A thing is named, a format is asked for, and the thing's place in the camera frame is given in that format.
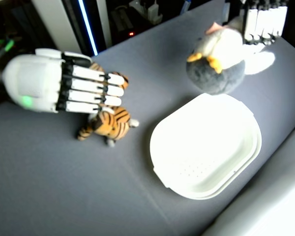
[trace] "blue light strip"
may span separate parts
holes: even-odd
[[[97,56],[98,53],[97,53],[97,49],[96,49],[96,46],[95,46],[95,41],[94,41],[94,38],[93,38],[92,30],[90,29],[90,26],[89,26],[89,19],[88,19],[87,12],[85,11],[83,0],[79,0],[79,5],[80,5],[80,9],[82,11],[82,15],[83,15],[85,25],[86,25],[87,30],[88,30],[88,36],[89,36],[89,40],[90,40],[90,43],[91,43],[93,51],[94,51],[94,55]]]

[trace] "gray table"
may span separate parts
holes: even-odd
[[[280,40],[271,47],[275,65],[232,94],[254,112],[263,135],[249,168],[207,201],[175,194],[153,173],[151,132],[199,94],[185,59],[195,39],[220,20],[223,2],[213,0],[96,58],[129,75],[123,104],[141,122],[113,149],[95,135],[76,141],[83,115],[0,105],[0,236],[192,236],[205,229],[295,127],[295,49]]]

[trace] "led light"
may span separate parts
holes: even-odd
[[[33,99],[29,96],[23,96],[22,102],[25,107],[31,107],[33,105]]]
[[[88,36],[89,36],[90,43],[91,43],[93,51],[94,51],[94,55],[97,56],[98,53],[97,53],[97,49],[96,49],[96,46],[95,46],[95,41],[94,41],[94,38],[93,38],[92,30],[90,29],[90,26],[89,26],[89,19],[88,19],[88,16],[87,16],[87,12],[85,11],[83,0],[79,0],[79,5],[80,5],[80,9],[81,9],[81,12],[82,12],[82,15],[83,15],[85,25],[87,27]]]

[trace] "gray plush toy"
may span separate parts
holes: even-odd
[[[224,27],[214,23],[187,59],[188,77],[201,92],[230,93],[245,74],[256,74],[274,63],[273,53],[260,53],[263,44],[243,45],[240,21],[236,18]]]

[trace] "white plastic tub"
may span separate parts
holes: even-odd
[[[221,193],[258,156],[261,144],[257,121],[242,102],[202,94],[156,126],[150,153],[166,187],[204,200]]]

